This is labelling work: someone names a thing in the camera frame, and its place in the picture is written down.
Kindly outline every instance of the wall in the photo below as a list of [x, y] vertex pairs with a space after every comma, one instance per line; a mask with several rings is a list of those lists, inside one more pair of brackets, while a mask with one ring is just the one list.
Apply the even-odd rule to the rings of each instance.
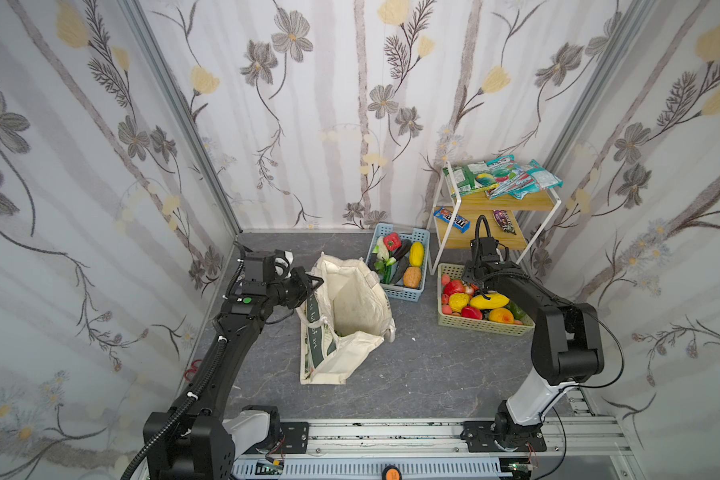
[[244, 228], [425, 224], [442, 159], [546, 158], [628, 2], [144, 0]]
[[557, 173], [531, 265], [624, 346], [596, 403], [649, 478], [720, 478], [720, 2], [657, 3]]
[[232, 239], [113, 2], [0, 2], [0, 478], [114, 478]]

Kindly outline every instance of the plastic basket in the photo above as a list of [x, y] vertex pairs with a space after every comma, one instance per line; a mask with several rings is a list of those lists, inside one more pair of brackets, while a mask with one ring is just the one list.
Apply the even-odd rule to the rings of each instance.
[[373, 241], [371, 246], [368, 248], [368, 256], [365, 257], [367, 260], [371, 257], [373, 247], [376, 246], [376, 242], [380, 236], [390, 235], [392, 232], [397, 232], [400, 236], [400, 240], [410, 240], [411, 242], [421, 242], [424, 245], [424, 262], [422, 263], [422, 283], [418, 288], [408, 288], [400, 285], [386, 285], [381, 283], [380, 285], [387, 293], [389, 298], [399, 298], [402, 300], [408, 300], [409, 302], [418, 302], [418, 298], [424, 291], [424, 282], [427, 279], [427, 259], [429, 258], [429, 232], [422, 230], [421, 228], [414, 228], [411, 234], [401, 234], [399, 230], [394, 228], [392, 224], [378, 224], [376, 230], [373, 233]]
[[[438, 278], [448, 274], [451, 278], [461, 278], [464, 273], [464, 265], [440, 264], [438, 265]], [[462, 316], [445, 315], [443, 313], [443, 284], [438, 282], [438, 325], [453, 326], [458, 329], [480, 330], [481, 332], [500, 333], [501, 335], [521, 336], [532, 331], [536, 324], [528, 316], [520, 319], [523, 325], [510, 325], [509, 323], [491, 322], [489, 320], [476, 320]]]

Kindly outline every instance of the wooden shelf board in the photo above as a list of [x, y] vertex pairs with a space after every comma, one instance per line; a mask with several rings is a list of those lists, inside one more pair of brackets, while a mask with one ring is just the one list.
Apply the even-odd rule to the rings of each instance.
[[[445, 208], [451, 210], [452, 206], [446, 206]], [[492, 210], [481, 210], [477, 213], [463, 212], [463, 210], [464, 204], [461, 204], [461, 209], [459, 209], [458, 214], [470, 221], [469, 230], [461, 233], [461, 231], [459, 231], [455, 226], [451, 228], [451, 235], [448, 237], [448, 242], [446, 243], [445, 248], [461, 248], [468, 250], [470, 248], [470, 242], [474, 239], [474, 226], [477, 224], [478, 217], [481, 214], [485, 215], [485, 217], [488, 219], [490, 234], [496, 240], [498, 240], [500, 244], [508, 246], [510, 250], [525, 250], [525, 247], [528, 245], [528, 243], [525, 241], [525, 238], [523, 238], [523, 233], [520, 231], [518, 221], [514, 218], [514, 214], [511, 211], [508, 210], [507, 214], [509, 215], [509, 219], [512, 222], [512, 226], [514, 226], [514, 235], [508, 234], [501, 229], [501, 227], [496, 223], [496, 219], [494, 219], [494, 214]], [[443, 222], [439, 218], [435, 218], [434, 222], [438, 226], [440, 238], [444, 238], [445, 230], [448, 228], [448, 223]], [[487, 234], [484, 229], [485, 227], [480, 230], [481, 236]]]
[[459, 209], [459, 215], [467, 218], [467, 216], [463, 215], [461, 212], [471, 214], [477, 212], [485, 212], [487, 210], [532, 210], [537, 212], [548, 212], [552, 211], [554, 205], [555, 202], [552, 200], [546, 190], [536, 192], [535, 194], [528, 194], [523, 197], [522, 200], [518, 200], [511, 195], [503, 195], [499, 198], [491, 200], [485, 196], [485, 192], [477, 192], [476, 194], [461, 197], [461, 208]]

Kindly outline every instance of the robotic arm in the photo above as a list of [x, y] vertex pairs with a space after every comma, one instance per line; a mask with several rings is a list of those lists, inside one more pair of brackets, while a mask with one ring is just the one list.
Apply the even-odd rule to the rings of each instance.
[[297, 308], [323, 280], [303, 266], [290, 268], [282, 250], [250, 252], [241, 293], [231, 293], [213, 320], [217, 344], [168, 412], [153, 412], [144, 425], [145, 446], [123, 474], [130, 478], [144, 457], [150, 478], [228, 478], [232, 463], [251, 446], [271, 450], [283, 440], [276, 407], [249, 406], [222, 420], [242, 360], [275, 305]]
[[[480, 237], [480, 223], [487, 237]], [[533, 369], [520, 389], [499, 405], [491, 427], [494, 444], [512, 452], [533, 444], [547, 412], [567, 387], [603, 371], [604, 356], [595, 308], [548, 291], [509, 260], [507, 247], [502, 260], [498, 247], [481, 215], [463, 279], [483, 292], [495, 290], [508, 296], [536, 323], [530, 348]]]

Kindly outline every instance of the marble floor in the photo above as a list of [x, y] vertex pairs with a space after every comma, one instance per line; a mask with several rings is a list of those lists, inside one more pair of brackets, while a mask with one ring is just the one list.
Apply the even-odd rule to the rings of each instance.
[[[371, 240], [370, 232], [240, 236], [243, 244], [258, 250], [292, 251], [294, 265], [304, 265], [307, 271], [321, 252], [345, 259], [365, 256]], [[443, 261], [462, 264], [467, 254], [446, 250]], [[499, 402], [517, 390], [530, 370], [531, 336], [439, 326], [436, 297], [436, 279], [428, 276], [419, 302], [391, 299], [397, 339], [371, 352], [343, 386], [299, 384], [297, 316], [266, 327], [235, 380], [226, 416], [249, 404], [278, 406], [283, 418], [494, 416]], [[217, 299], [213, 312], [220, 302]], [[270, 320], [288, 312], [277, 307]], [[197, 357], [213, 338], [208, 326]], [[557, 411], [570, 415], [566, 398], [558, 401]]]

